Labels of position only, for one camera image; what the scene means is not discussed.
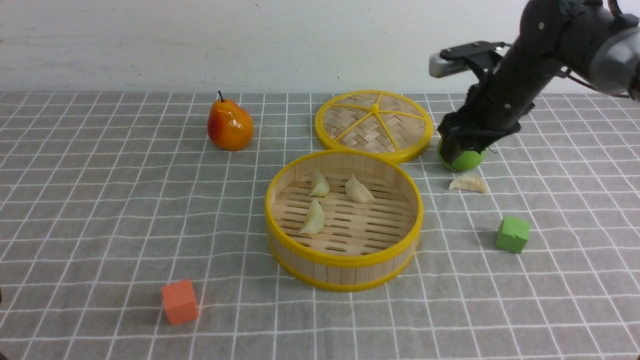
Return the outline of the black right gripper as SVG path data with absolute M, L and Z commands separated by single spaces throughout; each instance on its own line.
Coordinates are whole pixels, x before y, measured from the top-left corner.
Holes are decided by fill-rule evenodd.
M 470 87 L 458 110 L 449 112 L 438 125 L 444 163 L 455 162 L 463 153 L 481 154 L 504 137 L 521 130 L 519 121 L 534 109 L 538 77 L 493 75 Z

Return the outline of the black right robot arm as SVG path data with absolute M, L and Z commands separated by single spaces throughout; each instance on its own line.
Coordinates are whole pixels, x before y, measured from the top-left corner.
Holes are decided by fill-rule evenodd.
M 531 0 L 519 35 L 505 42 L 475 41 L 444 48 L 429 60 L 434 78 L 473 71 L 478 82 L 460 109 L 443 117 L 438 152 L 451 165 L 462 153 L 482 153 L 521 130 L 519 120 L 555 77 L 601 94 L 639 100 L 639 18 L 615 0 Z

